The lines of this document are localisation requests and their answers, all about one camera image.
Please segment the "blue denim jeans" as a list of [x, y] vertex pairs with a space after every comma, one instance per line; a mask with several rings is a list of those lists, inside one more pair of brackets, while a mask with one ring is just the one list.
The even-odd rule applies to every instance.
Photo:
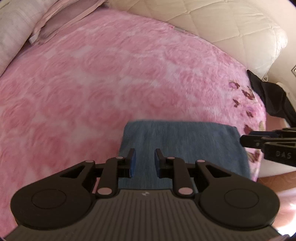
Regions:
[[134, 176], [119, 179], [122, 189], [170, 189], [169, 178], [157, 177], [154, 152], [194, 164], [202, 159], [240, 176], [250, 178], [246, 150], [236, 127], [219, 123], [139, 120], [126, 124], [119, 150], [126, 156], [136, 151]]

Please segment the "black cloth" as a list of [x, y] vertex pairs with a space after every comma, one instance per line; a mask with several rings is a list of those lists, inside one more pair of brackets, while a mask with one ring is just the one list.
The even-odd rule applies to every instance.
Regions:
[[247, 70], [247, 75], [252, 89], [263, 101], [267, 113], [270, 116], [284, 118], [292, 128], [295, 128], [295, 109], [286, 92], [275, 83], [263, 82], [250, 70]]

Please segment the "pink floral plush blanket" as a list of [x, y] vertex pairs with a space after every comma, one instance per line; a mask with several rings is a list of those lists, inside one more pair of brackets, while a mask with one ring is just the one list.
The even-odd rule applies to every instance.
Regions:
[[18, 54], [1, 76], [1, 235], [21, 187], [119, 150], [133, 120], [207, 121], [264, 130], [246, 68], [173, 26], [99, 9]]

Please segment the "cream quilted headboard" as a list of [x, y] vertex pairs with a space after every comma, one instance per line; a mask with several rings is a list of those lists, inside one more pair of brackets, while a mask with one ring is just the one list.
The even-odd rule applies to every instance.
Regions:
[[169, 23], [215, 45], [263, 78], [287, 46], [285, 31], [249, 1], [108, 1], [109, 7]]

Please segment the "pale pink pillow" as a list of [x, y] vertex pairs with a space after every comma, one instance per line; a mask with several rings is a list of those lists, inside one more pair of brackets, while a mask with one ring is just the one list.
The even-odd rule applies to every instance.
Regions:
[[82, 20], [102, 6], [105, 1], [57, 1], [35, 25], [29, 42], [31, 45], [44, 44], [61, 30]]

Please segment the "striped lilac folded quilt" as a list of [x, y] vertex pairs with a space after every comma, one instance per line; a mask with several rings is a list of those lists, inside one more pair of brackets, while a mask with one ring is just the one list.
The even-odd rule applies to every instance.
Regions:
[[1, 9], [1, 73], [56, 1], [10, 1]]

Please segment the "white wall switch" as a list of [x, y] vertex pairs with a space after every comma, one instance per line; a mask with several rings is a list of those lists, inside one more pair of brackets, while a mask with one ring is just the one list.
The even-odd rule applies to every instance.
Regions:
[[294, 66], [291, 70], [291, 72], [293, 73], [294, 76], [296, 76], [296, 66]]

